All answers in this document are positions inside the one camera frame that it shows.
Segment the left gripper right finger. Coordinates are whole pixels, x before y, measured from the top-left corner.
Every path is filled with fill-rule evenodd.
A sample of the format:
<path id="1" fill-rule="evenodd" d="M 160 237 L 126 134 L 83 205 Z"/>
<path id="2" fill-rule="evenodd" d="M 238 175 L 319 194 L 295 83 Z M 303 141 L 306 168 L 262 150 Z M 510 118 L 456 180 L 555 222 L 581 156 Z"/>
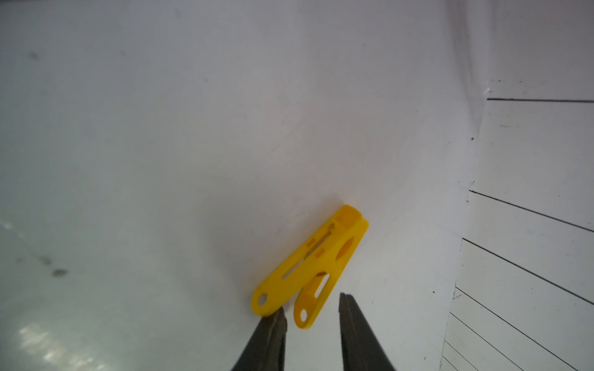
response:
<path id="1" fill-rule="evenodd" d="M 353 295 L 340 294 L 339 314 L 343 369 L 396 371 Z"/>

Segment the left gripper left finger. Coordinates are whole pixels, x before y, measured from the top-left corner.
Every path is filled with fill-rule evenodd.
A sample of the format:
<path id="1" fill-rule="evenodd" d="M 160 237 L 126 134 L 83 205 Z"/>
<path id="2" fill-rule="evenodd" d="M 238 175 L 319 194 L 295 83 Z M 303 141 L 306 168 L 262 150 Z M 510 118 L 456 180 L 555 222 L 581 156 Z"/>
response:
<path id="1" fill-rule="evenodd" d="M 232 371 L 283 371 L 287 320 L 283 307 L 262 317 Z"/>

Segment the yellow clothespin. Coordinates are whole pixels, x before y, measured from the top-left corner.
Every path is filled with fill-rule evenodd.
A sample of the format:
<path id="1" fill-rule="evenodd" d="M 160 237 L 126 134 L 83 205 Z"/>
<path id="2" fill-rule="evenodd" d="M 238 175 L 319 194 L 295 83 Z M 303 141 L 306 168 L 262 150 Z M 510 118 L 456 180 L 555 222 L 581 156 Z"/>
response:
<path id="1" fill-rule="evenodd" d="M 255 289 L 252 311 L 269 317 L 296 296 L 293 316 L 309 329 L 369 227 L 362 213 L 342 206 Z"/>

